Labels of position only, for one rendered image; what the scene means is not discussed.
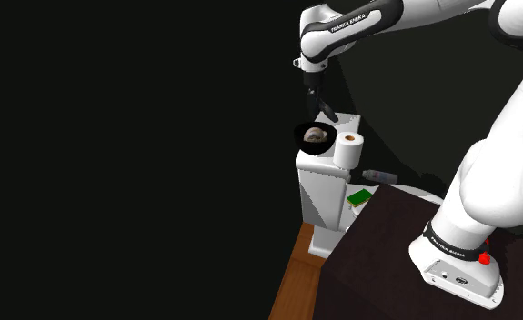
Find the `green yellow sponge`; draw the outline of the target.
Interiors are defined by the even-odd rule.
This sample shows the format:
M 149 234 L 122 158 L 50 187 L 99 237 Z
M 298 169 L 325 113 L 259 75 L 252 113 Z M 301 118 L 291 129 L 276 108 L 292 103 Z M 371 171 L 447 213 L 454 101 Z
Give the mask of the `green yellow sponge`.
M 347 203 L 353 207 L 358 207 L 367 202 L 371 197 L 372 193 L 367 189 L 363 188 L 352 195 L 349 195 L 346 199 Z

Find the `grey spray bottle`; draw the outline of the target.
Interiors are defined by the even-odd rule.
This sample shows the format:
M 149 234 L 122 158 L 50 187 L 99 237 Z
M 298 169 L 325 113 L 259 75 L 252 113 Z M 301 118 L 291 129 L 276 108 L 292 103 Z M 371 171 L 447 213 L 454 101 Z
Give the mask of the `grey spray bottle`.
M 364 170 L 362 176 L 369 181 L 387 185 L 396 184 L 398 180 L 398 175 L 377 170 Z

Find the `black bowl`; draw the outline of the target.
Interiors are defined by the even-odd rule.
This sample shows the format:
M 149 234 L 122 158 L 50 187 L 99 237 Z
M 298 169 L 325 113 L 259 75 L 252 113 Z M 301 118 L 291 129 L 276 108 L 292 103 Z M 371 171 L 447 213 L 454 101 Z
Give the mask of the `black bowl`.
M 325 142 L 308 142 L 304 140 L 305 133 L 310 128 L 318 128 L 327 133 Z M 337 130 L 334 126 L 322 122 L 307 122 L 297 125 L 294 129 L 296 146 L 306 154 L 322 155 L 327 152 L 335 143 Z

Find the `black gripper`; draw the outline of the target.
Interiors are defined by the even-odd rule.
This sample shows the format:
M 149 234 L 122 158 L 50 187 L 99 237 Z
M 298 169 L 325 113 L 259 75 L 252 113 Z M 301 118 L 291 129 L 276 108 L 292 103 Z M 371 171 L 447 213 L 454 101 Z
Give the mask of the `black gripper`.
M 322 112 L 333 123 L 338 122 L 338 117 L 334 110 L 320 97 L 319 90 L 324 82 L 324 72 L 304 72 L 303 83 L 308 88 L 307 91 L 307 111 L 310 121 L 314 121 L 318 116 L 318 110 Z

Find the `grey round stone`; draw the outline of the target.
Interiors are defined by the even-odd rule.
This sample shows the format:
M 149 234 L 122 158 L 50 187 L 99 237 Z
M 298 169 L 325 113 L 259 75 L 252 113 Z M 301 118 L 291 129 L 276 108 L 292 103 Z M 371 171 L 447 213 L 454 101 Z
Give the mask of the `grey round stone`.
M 320 127 L 310 127 L 304 133 L 303 140 L 308 143 L 324 143 L 327 140 L 327 132 Z

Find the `white toilet paper roll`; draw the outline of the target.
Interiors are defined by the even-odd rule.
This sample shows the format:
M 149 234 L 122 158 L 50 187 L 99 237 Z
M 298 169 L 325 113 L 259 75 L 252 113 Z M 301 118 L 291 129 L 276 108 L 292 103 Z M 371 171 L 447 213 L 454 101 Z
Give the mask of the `white toilet paper roll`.
M 333 163 L 346 170 L 358 167 L 364 138 L 354 132 L 341 132 L 337 134 Z

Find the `dark robot stand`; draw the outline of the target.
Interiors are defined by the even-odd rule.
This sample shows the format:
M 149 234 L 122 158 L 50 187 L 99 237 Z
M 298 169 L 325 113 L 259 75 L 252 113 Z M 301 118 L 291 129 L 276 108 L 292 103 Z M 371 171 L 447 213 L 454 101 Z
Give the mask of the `dark robot stand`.
M 499 306 L 481 306 L 427 284 L 408 246 L 438 206 L 382 185 L 321 267 L 313 320 L 523 320 L 523 239 L 489 238 L 504 280 Z

